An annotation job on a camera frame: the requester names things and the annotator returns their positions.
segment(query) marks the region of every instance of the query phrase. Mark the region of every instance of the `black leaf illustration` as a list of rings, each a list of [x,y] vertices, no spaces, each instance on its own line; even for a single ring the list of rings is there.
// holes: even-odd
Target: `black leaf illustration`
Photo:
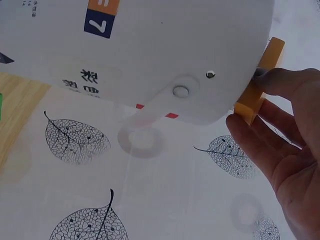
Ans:
[[[102,154],[111,144],[98,129],[70,119],[48,119],[45,139],[51,152],[62,161],[72,164],[87,164],[93,156]]]
[[[0,52],[0,63],[2,64],[10,64],[13,63],[14,60],[12,60],[10,57],[4,55],[3,53]]]
[[[238,179],[252,179],[256,175],[256,165],[231,135],[216,138],[210,143],[208,150],[194,148],[208,153],[221,169]]]
[[[84,208],[63,219],[49,240],[128,240],[127,231],[110,203],[102,208]]]
[[[258,217],[253,240],[280,240],[279,229],[270,217],[266,215]]]

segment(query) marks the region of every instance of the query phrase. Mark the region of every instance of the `yellow tab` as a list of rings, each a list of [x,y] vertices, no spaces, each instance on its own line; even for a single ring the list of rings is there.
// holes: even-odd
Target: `yellow tab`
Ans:
[[[258,67],[267,70],[275,68],[279,64],[284,47],[284,41],[273,37],[265,49]],[[234,105],[234,113],[242,116],[246,123],[251,125],[261,108],[264,96],[263,91],[251,81]]]

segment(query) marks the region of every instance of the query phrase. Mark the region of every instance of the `number 7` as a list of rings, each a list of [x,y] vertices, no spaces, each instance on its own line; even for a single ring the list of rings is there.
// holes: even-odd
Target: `number 7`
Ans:
[[[101,33],[104,33],[106,31],[107,21],[105,21],[105,20],[102,21],[101,26],[93,20],[90,20],[89,24],[94,26],[95,28],[97,28]]]

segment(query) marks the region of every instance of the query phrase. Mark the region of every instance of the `orange label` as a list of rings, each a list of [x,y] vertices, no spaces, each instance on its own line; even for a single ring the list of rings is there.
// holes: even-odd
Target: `orange label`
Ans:
[[[120,0],[89,0],[88,9],[117,15]]]

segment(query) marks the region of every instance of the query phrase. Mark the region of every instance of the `round hole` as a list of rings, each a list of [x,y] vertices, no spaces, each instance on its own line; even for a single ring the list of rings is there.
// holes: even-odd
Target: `round hole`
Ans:
[[[216,73],[215,73],[215,71],[210,70],[210,71],[207,71],[207,72],[206,72],[205,76],[206,76],[208,79],[212,79],[212,78],[214,78],[214,77],[216,76]]]

